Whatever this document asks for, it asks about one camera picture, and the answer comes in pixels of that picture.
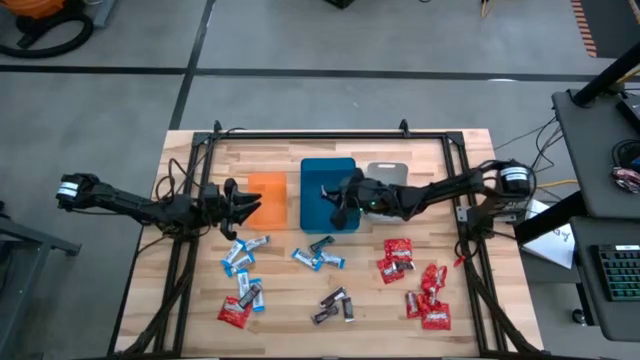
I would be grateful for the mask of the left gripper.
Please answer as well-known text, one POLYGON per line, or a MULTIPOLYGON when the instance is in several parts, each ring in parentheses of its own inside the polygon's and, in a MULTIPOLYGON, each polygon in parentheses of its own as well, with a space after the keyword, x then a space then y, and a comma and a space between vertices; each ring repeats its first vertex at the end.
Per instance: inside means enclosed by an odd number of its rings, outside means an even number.
POLYGON ((199 197, 201 227, 210 229, 219 226, 220 232, 227 240, 237 238, 233 224, 242 225, 261 206, 261 194, 237 191, 234 193, 235 206, 232 215, 232 195, 236 189, 236 181, 228 178, 223 189, 212 182, 206 184, 199 197))

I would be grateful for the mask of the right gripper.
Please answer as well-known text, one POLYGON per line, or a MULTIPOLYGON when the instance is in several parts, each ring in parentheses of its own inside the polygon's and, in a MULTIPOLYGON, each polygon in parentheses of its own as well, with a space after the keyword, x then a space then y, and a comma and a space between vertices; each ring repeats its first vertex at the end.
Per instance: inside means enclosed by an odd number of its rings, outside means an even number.
POLYGON ((324 187, 327 200, 334 206, 330 223, 338 230, 344 230, 355 213, 393 214, 393 191, 386 184, 366 177, 360 168, 355 168, 339 185, 324 187))

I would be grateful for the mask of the candy bag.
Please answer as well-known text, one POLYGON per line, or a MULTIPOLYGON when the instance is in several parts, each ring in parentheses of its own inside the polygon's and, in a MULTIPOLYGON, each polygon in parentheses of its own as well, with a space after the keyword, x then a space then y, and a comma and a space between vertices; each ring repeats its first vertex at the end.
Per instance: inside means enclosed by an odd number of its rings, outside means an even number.
POLYGON ((612 177, 621 188, 634 194, 640 194, 640 174, 636 171, 614 167, 612 169, 612 177))

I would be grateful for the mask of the blue plastic bin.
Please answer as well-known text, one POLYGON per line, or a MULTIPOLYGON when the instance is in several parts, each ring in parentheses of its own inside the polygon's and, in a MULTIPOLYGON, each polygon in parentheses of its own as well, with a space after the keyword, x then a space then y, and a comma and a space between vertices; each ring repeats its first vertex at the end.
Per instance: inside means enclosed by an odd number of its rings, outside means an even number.
POLYGON ((353 233, 360 225, 357 213, 347 218, 345 228, 336 229, 330 218, 336 207, 321 197, 322 188, 335 189, 349 177, 353 158, 305 158, 301 162, 300 228, 308 234, 353 233))

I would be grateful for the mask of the orange plastic bin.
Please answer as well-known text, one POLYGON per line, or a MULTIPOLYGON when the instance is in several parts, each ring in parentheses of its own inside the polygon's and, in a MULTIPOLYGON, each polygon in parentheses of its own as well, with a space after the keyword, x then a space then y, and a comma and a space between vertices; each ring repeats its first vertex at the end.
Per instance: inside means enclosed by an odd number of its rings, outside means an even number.
POLYGON ((252 173, 248 190, 261 195, 261 206, 249 217, 254 230, 281 230, 287 224, 287 178, 283 172, 252 173))

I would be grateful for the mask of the grey plastic bin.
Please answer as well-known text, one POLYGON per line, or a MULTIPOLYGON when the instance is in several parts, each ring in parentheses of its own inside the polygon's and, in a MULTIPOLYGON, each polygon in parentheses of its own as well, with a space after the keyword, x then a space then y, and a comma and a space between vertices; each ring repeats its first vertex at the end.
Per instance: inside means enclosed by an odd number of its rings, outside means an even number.
MULTIPOLYGON (((368 178, 373 178, 385 184, 407 185, 408 166, 405 163, 371 162, 365 171, 368 178)), ((366 218, 375 225, 400 224, 399 217, 390 217, 374 213, 367 213, 366 218)))

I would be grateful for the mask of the black desk beam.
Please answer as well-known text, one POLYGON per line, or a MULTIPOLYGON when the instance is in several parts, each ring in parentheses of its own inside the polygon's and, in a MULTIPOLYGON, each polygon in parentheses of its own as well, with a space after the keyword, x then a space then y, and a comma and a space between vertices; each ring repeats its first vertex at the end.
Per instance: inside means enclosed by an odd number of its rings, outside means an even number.
POLYGON ((524 245, 556 228, 566 225, 572 217, 586 214, 582 192, 577 191, 543 212, 518 224, 514 228, 516 240, 519 245, 524 245))

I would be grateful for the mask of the grey cart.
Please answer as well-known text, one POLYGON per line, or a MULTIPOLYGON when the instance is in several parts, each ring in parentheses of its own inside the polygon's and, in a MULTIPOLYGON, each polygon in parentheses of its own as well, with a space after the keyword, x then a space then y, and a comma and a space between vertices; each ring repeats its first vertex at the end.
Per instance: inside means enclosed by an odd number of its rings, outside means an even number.
POLYGON ((81 246, 13 221, 0 200, 0 360, 8 360, 33 290, 52 250, 77 256, 81 246))

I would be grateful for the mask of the white paper sheet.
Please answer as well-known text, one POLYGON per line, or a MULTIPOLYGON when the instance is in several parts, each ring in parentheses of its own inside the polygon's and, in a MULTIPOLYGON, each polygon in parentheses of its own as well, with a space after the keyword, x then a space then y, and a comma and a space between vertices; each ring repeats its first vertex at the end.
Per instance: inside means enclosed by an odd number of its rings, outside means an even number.
POLYGON ((522 248, 567 270, 573 268, 575 239, 569 224, 525 242, 522 248))

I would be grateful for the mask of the grey desk with keyboard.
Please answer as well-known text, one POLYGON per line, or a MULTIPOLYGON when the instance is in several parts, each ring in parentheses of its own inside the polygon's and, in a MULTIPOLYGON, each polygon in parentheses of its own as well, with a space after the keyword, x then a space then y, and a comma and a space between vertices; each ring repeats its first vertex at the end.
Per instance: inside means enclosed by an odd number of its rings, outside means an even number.
POLYGON ((575 261, 580 276, 576 285, 588 326, 599 326, 610 341, 640 343, 640 300, 613 302, 607 298, 604 267, 596 254, 600 245, 640 247, 640 223, 573 217, 575 261))

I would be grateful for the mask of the backlit keyboard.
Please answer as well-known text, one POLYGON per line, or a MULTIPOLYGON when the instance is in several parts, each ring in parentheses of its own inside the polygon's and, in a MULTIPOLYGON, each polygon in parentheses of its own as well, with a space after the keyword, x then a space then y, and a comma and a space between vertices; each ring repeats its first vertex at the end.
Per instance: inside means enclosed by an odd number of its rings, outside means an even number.
POLYGON ((640 302, 640 245, 595 245, 592 252, 610 302, 640 302))

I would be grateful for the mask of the orange vacuum cleaner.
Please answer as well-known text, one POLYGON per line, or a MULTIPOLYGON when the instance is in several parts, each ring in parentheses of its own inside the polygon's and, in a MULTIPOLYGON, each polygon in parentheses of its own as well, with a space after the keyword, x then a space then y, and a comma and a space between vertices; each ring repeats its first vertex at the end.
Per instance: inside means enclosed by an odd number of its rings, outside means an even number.
POLYGON ((2 0, 2 3, 14 15, 41 19, 63 9, 65 0, 2 0))

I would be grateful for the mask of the black mat orange striped edge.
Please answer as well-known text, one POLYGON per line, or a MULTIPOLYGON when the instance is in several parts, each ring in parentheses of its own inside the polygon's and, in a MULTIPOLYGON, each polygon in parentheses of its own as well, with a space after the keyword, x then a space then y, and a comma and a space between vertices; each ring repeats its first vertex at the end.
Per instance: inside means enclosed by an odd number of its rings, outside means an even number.
POLYGON ((615 59, 640 41, 640 0, 570 0, 589 56, 615 59))

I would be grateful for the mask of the black stand post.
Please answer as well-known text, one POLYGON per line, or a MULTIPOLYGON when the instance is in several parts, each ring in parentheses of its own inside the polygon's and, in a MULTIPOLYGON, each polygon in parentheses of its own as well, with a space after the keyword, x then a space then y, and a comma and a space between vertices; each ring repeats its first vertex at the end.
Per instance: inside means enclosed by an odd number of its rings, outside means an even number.
POLYGON ((577 92, 570 92, 570 98, 577 106, 584 107, 596 99, 618 80, 626 76, 640 64, 640 41, 609 65, 598 76, 577 92))

